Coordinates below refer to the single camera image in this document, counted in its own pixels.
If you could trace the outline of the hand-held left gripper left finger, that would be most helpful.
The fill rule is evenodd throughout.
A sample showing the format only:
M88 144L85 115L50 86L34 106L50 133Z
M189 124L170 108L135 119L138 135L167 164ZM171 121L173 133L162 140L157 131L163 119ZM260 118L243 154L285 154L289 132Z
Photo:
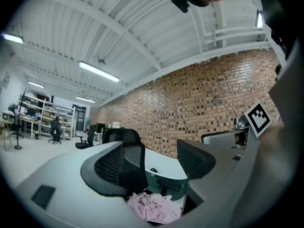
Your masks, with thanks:
M99 194L81 176L85 166L103 193L115 189L96 175L94 163L121 146L122 142L112 142L56 156L28 176L15 192L46 228L149 228L151 225L132 211L121 195Z

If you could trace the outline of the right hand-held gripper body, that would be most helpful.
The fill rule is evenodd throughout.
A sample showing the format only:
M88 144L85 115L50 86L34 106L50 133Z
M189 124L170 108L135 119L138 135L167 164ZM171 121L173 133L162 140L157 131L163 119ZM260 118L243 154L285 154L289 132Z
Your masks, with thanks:
M271 125L272 119L260 101L254 103L240 117L234 119L234 129L243 130L250 128L255 138L258 140L260 135Z

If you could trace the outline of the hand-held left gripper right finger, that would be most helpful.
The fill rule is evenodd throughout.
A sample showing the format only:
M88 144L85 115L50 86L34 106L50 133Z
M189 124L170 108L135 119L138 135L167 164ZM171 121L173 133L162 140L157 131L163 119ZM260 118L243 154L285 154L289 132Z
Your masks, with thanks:
M244 150L178 139L178 161L188 177L186 200L196 205L179 221L232 222L258 148L258 141L252 137Z

